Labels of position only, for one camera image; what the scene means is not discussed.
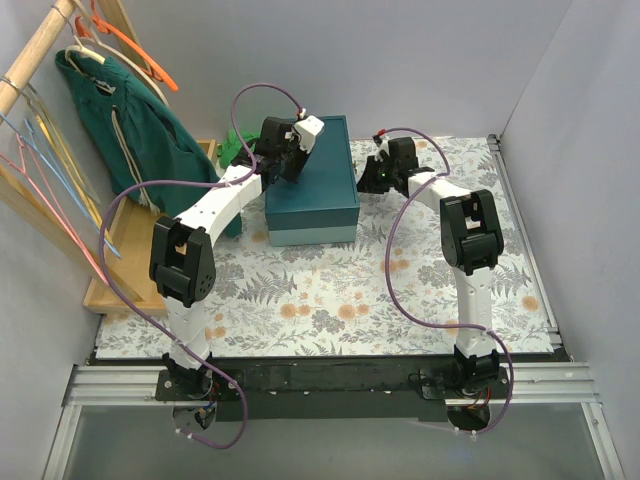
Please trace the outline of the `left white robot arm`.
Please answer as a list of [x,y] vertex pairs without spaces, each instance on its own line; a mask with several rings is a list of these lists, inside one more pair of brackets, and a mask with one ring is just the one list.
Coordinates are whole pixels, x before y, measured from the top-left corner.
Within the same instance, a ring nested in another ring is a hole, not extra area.
[[295,121],[266,118],[251,152],[236,155],[219,188],[177,217],[159,218],[154,226],[150,277],[168,313],[173,341],[168,358],[185,368],[178,387],[190,399],[205,398],[213,386],[211,373],[200,367],[210,355],[204,300],[216,280],[213,246],[270,185],[299,180],[323,130],[324,122],[312,115]]

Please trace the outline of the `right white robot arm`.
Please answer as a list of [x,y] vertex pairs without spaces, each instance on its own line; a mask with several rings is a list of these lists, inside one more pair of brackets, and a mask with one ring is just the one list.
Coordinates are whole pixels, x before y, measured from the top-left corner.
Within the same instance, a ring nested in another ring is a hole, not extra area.
[[413,202],[439,215],[440,243],[457,293],[458,324],[452,373],[454,389],[475,397],[499,370],[499,341],[493,332],[491,282],[504,239],[492,193],[471,191],[448,181],[451,166],[442,148],[423,137],[440,155],[444,170],[419,165],[416,141],[391,138],[386,130],[373,136],[376,153],[369,156],[357,183],[360,193],[385,194],[394,189],[406,198],[391,227],[385,250],[385,277],[390,283],[390,253],[400,220]]

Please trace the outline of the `teal storage box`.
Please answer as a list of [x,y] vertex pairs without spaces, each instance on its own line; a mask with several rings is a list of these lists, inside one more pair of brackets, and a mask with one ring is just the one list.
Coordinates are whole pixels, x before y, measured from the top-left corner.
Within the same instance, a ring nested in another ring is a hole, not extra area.
[[277,181],[265,192],[264,213],[274,247],[356,240],[359,194],[347,118],[325,116],[324,131],[299,180]]

